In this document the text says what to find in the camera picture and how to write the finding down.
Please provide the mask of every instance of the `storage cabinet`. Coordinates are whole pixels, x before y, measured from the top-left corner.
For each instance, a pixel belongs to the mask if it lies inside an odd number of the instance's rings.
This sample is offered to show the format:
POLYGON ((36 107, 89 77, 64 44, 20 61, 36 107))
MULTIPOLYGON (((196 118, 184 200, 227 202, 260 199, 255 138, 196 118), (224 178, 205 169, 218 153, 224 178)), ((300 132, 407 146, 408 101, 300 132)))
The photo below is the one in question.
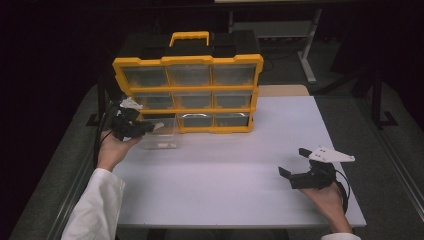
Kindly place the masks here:
POLYGON ((263 58, 253 31, 134 34, 113 67, 142 115, 175 116, 180 133, 250 132, 263 58))

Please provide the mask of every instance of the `plastic drawer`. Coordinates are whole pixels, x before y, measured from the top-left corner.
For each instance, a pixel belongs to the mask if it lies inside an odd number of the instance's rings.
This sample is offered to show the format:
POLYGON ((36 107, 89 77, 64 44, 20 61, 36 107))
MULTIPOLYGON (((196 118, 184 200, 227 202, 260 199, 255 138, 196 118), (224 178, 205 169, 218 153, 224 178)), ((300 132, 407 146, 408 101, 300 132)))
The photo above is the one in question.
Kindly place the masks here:
POLYGON ((131 87, 167 86, 164 67, 122 67, 131 87))
POLYGON ((241 127, 249 124, 249 113, 216 113, 215 126, 241 127))
POLYGON ((212 127, 212 114, 207 113, 181 113, 178 114, 180 127, 212 127))
POLYGON ((140 141, 144 149, 178 148, 177 123, 174 118, 144 119, 153 124, 162 123, 163 127, 146 133, 140 141))
POLYGON ((252 99, 252 91, 215 91, 215 108, 249 108, 252 99))
POLYGON ((256 64, 213 65, 214 85, 251 85, 256 64))
POLYGON ((201 64, 179 64, 167 67, 171 85, 206 86, 210 85, 210 67, 201 64))
POLYGON ((143 105, 143 109, 171 109, 174 107, 170 92, 138 92, 134 93, 135 101, 143 105))
POLYGON ((174 92, 174 101, 177 108, 211 108, 212 92, 174 92))

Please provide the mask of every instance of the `white sleeve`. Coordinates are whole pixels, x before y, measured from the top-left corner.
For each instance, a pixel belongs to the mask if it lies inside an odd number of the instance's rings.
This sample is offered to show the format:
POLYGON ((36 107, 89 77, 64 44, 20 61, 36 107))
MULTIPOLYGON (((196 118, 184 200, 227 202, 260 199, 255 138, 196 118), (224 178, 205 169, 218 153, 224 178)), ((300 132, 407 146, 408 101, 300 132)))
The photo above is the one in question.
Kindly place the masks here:
POLYGON ((333 233, 325 235, 321 240, 361 240, 361 238, 351 233, 333 233))
POLYGON ((125 183, 97 168, 71 213, 62 239, 115 239, 125 183))

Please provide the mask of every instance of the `yellow handle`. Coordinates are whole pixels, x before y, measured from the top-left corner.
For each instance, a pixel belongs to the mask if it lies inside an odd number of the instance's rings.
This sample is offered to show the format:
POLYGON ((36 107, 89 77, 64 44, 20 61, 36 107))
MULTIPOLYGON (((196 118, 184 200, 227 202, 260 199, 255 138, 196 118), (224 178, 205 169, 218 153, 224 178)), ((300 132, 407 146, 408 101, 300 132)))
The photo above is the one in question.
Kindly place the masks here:
POLYGON ((200 39, 206 38, 206 46, 209 46, 209 32, 201 31, 201 32, 175 32, 172 34, 171 42, 169 43, 169 47, 174 45, 174 41, 176 39, 200 39))

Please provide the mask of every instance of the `table surface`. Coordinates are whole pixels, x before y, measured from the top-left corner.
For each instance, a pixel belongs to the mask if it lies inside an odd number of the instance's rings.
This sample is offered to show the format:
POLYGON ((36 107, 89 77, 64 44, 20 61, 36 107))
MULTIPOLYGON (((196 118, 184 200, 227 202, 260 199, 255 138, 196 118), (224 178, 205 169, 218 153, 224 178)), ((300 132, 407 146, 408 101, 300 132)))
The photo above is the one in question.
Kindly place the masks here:
MULTIPOLYGON (((149 228, 327 225, 278 172, 278 166, 292 173, 309 170, 298 148, 332 147, 314 98, 259 97, 254 123, 251 133, 181 134, 179 149, 134 146, 114 170, 127 183, 118 223, 149 228)), ((335 167, 343 172, 339 163, 335 167)), ((366 225, 353 192, 346 216, 352 226, 366 225)))

